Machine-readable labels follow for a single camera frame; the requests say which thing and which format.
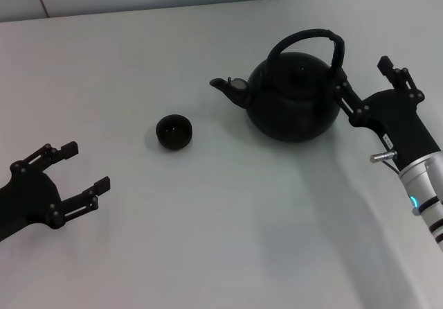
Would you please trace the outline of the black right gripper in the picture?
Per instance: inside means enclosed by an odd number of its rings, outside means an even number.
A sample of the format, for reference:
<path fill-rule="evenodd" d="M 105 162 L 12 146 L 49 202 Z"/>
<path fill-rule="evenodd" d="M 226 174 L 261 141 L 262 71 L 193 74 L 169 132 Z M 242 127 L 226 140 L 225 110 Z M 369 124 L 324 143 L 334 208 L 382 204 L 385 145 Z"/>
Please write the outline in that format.
<path fill-rule="evenodd" d="M 361 100 L 340 68 L 335 72 L 334 97 L 352 126 L 372 130 L 386 150 L 396 152 L 394 163 L 398 170 L 403 170 L 412 162 L 439 152 L 440 147 L 417 115 L 417 105 L 424 100 L 424 94 L 409 70 L 394 68 L 386 55 L 380 58 L 377 68 L 394 89 Z"/>

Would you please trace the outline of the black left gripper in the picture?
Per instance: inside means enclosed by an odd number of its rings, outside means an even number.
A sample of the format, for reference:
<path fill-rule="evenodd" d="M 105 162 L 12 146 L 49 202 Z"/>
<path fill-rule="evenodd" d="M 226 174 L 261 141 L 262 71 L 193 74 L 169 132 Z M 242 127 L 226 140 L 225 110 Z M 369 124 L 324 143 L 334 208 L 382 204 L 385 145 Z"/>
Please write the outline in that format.
<path fill-rule="evenodd" d="M 110 178 L 104 177 L 80 194 L 61 201 L 53 181 L 41 170 L 78 154 L 75 141 L 60 149 L 51 144 L 11 164 L 11 179 L 1 188 L 1 239 L 32 224 L 59 229 L 67 222 L 95 211 L 98 197 L 110 190 Z"/>

